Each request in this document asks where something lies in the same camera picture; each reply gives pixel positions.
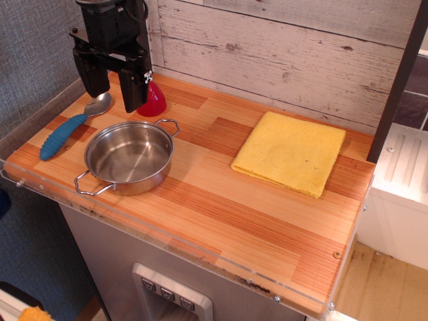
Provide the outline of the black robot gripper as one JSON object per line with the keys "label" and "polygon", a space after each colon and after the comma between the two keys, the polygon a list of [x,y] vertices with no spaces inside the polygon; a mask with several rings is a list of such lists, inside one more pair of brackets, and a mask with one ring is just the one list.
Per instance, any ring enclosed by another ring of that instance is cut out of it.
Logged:
{"label": "black robot gripper", "polygon": [[77,1],[84,28],[72,28],[73,56],[87,93],[95,98],[110,89],[108,71],[118,73],[127,113],[148,99],[152,80],[146,1]]}

